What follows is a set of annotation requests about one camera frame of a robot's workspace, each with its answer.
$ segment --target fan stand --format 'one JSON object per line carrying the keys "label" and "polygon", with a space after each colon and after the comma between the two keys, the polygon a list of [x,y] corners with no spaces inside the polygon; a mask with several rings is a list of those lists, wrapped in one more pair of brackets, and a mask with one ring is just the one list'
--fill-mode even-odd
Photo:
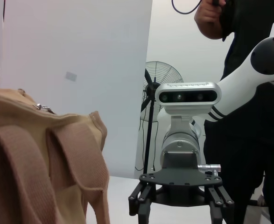
{"label": "fan stand", "polygon": [[154,80],[152,82],[151,77],[145,69],[145,79],[147,80],[147,87],[146,87],[146,100],[142,103],[141,112],[146,108],[146,106],[150,102],[150,109],[149,109],[149,119],[148,119],[148,129],[147,129],[147,138],[146,138],[146,147],[145,147],[145,159],[144,159],[144,169],[143,173],[147,174],[148,171],[148,160],[149,160],[149,151],[150,151],[150,140],[151,140],[151,131],[152,131],[152,123],[154,118],[154,109],[155,109],[155,91],[160,86],[159,83]]}

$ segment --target zipper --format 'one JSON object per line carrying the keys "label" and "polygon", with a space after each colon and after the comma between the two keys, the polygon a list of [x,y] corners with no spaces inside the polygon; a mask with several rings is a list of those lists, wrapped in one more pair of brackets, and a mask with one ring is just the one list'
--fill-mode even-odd
{"label": "zipper", "polygon": [[39,111],[40,110],[46,110],[47,112],[50,112],[52,114],[55,114],[52,109],[48,106],[45,106],[45,105],[41,105],[41,104],[36,104],[36,105],[33,105],[34,107],[36,107]]}

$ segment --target tan bag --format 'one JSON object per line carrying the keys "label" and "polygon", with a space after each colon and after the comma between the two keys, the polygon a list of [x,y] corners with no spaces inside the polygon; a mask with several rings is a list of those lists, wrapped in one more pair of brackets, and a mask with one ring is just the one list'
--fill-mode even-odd
{"label": "tan bag", "polygon": [[0,89],[0,224],[109,224],[107,130],[98,112],[58,116]]}

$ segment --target bag strap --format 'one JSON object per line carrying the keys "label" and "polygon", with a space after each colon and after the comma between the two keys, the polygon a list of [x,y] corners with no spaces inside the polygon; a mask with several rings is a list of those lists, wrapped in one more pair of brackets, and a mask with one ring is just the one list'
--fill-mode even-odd
{"label": "bag strap", "polygon": [[78,122],[47,131],[50,174],[55,189],[71,184],[59,168],[66,162],[71,178],[95,211],[98,224],[109,224],[107,188],[109,173],[100,147],[86,122]]}
{"label": "bag strap", "polygon": [[0,150],[18,189],[22,223],[59,223],[47,168],[31,135],[18,126],[0,127]]}

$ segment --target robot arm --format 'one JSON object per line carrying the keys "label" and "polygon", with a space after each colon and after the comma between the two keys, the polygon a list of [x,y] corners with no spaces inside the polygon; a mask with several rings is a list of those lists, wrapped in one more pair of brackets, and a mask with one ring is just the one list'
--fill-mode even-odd
{"label": "robot arm", "polygon": [[[170,115],[200,114],[216,122],[250,101],[257,86],[266,82],[274,84],[274,37],[261,41],[243,64],[217,85],[164,84],[157,89],[156,100]],[[203,105],[202,111],[196,109]]]}

